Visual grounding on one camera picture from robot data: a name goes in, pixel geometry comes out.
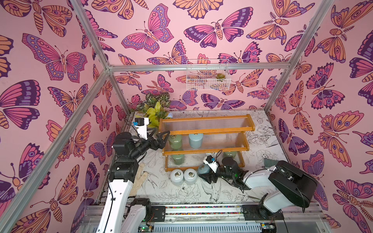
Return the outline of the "white tea canister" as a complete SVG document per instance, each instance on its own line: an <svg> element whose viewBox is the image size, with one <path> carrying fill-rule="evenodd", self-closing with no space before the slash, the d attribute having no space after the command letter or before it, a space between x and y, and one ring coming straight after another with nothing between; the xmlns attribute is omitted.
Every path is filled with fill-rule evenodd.
<svg viewBox="0 0 373 233"><path fill-rule="evenodd" d="M184 182L187 185L193 185L196 183L198 178L198 173L194 169L187 169L184 171Z"/></svg>
<svg viewBox="0 0 373 233"><path fill-rule="evenodd" d="M171 183L175 186L180 186L184 182L184 173L180 169L175 169L170 174Z"/></svg>

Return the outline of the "blue canister shelf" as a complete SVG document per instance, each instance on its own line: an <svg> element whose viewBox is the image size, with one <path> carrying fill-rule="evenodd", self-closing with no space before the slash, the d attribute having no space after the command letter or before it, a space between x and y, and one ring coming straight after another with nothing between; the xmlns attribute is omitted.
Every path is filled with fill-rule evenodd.
<svg viewBox="0 0 373 233"><path fill-rule="evenodd" d="M202 146L204 134L189 134L189 145L194 148L198 149Z"/></svg>
<svg viewBox="0 0 373 233"><path fill-rule="evenodd" d="M197 173L198 175L204 175L204 174L208 174L210 173L210 167L206 164L202 164L198 167L197 169Z"/></svg>

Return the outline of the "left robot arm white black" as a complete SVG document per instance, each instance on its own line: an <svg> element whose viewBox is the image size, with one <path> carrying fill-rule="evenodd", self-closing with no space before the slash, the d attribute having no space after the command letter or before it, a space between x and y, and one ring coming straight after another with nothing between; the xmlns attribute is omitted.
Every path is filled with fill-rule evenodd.
<svg viewBox="0 0 373 233"><path fill-rule="evenodd" d="M147 138L134 136L129 132L115 137L113 149L116 157L109 170L107 184L108 197L101 216L97 233L136 233L141 222L146 218L147 207L136 204L130 210L130 216L124 217L125 207L134 186L139 161L149 150L163 149L170 131L147 133Z"/></svg>

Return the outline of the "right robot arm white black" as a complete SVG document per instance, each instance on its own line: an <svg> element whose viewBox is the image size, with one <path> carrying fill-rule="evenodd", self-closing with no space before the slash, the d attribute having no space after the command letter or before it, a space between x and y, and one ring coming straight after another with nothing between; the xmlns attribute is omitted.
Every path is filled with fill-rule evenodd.
<svg viewBox="0 0 373 233"><path fill-rule="evenodd" d="M258 204L250 205L254 208L252 213L261 219L268 219L290 206L298 206L305 211L319 184L315 178L283 160L270 168L252 172L240 168L231 157L223 158L220 164L216 157L209 155L204 159L204 165L210 171L199 177L209 184L216 183L221 178L242 192L257 187L274 187L275 192L265 194Z"/></svg>

